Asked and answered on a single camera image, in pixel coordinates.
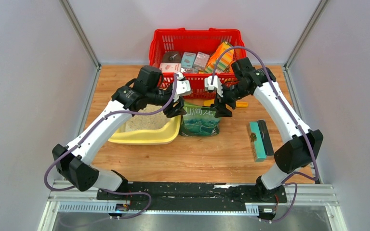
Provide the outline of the yellow plastic scoop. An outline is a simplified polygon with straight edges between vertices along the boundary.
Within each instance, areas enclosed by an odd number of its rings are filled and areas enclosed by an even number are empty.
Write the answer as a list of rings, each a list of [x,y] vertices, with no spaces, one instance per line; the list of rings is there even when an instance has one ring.
[[[206,107],[210,107],[213,104],[214,104],[214,99],[205,100],[203,102],[203,105]],[[248,106],[249,104],[247,102],[241,102],[241,101],[236,102],[236,108],[247,108]]]

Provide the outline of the green litter bag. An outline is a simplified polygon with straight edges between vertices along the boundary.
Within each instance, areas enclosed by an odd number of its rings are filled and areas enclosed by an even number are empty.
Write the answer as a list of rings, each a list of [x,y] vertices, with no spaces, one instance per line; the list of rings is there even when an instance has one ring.
[[[186,114],[182,115],[179,135],[184,137],[211,137],[219,134],[221,118],[215,117],[215,110],[185,102]]]

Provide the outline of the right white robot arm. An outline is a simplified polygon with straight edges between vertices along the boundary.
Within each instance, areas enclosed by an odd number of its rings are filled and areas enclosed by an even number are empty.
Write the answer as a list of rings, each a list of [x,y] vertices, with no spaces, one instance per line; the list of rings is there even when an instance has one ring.
[[[288,104],[267,67],[256,69],[246,57],[232,63],[231,68],[237,78],[235,84],[228,87],[215,75],[204,82],[206,91],[216,92],[215,116],[231,117],[227,107],[234,109],[237,100],[252,95],[269,113],[282,137],[283,145],[274,154],[275,163],[257,179],[256,197],[266,202],[299,169],[316,162],[323,135],[320,130],[310,128]]]

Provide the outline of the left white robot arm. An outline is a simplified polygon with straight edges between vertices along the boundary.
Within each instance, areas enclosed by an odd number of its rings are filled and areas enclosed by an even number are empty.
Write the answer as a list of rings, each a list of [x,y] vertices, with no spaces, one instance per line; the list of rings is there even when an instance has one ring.
[[[184,115],[183,97],[192,90],[189,80],[179,72],[173,82],[161,88],[164,76],[153,66],[141,67],[138,76],[119,87],[111,96],[102,113],[75,139],[52,149],[54,163],[48,168],[71,183],[70,188],[84,192],[92,187],[109,190],[117,200],[126,197],[128,186],[125,178],[116,172],[96,168],[92,162],[101,147],[126,122],[134,116],[151,116],[143,113],[147,105],[159,106],[156,113],[163,112],[167,118]]]

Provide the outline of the yellow litter box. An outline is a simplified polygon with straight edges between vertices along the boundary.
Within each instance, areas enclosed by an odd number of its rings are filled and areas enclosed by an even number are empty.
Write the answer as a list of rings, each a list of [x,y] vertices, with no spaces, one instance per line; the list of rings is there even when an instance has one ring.
[[[182,117],[167,118],[161,111],[154,115],[134,115],[109,139],[124,145],[162,145],[171,143],[179,134]]]

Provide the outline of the white red small box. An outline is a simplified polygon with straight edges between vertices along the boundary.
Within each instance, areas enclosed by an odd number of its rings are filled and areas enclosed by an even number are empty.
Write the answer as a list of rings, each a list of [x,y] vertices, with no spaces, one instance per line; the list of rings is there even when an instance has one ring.
[[[159,70],[162,73],[177,73],[181,70],[181,63],[161,63]]]

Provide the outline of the teal rectangular box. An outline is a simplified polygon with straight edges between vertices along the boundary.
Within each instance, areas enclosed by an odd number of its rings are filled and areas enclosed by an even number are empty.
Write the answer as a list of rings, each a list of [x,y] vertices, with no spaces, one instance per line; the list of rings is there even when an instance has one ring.
[[[257,122],[249,123],[249,138],[255,162],[263,162],[266,159],[266,153],[261,131]]]

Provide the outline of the teal small box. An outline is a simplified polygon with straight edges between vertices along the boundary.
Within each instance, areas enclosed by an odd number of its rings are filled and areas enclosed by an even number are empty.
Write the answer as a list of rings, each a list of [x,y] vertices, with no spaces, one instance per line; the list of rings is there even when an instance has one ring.
[[[194,61],[196,58],[196,54],[192,52],[184,52],[181,59],[181,67],[182,68],[192,68]]]

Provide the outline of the dark brown box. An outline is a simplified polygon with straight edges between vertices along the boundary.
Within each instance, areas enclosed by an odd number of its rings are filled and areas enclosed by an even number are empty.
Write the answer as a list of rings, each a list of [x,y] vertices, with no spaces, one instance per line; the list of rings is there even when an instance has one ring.
[[[181,53],[178,51],[168,51],[163,54],[162,63],[180,63],[182,60]]]

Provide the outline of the pink grey small box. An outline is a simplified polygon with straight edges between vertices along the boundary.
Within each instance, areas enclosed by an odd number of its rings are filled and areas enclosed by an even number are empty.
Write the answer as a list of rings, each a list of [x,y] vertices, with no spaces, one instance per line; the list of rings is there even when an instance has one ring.
[[[209,59],[210,59],[210,55],[202,53],[202,52],[198,52],[196,55],[194,64],[193,64],[193,68],[198,71],[204,71]]]

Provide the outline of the orange green striped sponge pack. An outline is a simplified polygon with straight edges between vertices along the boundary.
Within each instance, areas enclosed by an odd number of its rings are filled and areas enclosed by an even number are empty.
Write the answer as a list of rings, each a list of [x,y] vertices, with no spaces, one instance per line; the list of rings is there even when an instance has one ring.
[[[216,67],[216,73],[224,73],[226,69],[231,65],[233,62],[234,57],[234,50],[230,50],[227,53],[225,53],[220,59],[219,57],[222,55],[222,53],[231,48],[232,45],[227,42],[223,41],[215,50],[215,52],[210,56],[207,65],[204,69],[205,73],[212,73],[214,66],[216,65],[216,62],[219,61],[217,67]]]

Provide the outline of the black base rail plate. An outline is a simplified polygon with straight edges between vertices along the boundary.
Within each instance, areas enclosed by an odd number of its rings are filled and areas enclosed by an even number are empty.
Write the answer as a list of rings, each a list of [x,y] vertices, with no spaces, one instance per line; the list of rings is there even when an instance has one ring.
[[[124,184],[118,192],[122,195],[99,189],[96,198],[122,201],[130,212],[150,204],[149,212],[253,216],[266,210],[274,214],[277,205],[288,201],[282,186],[265,199],[259,199],[254,184],[135,181]]]

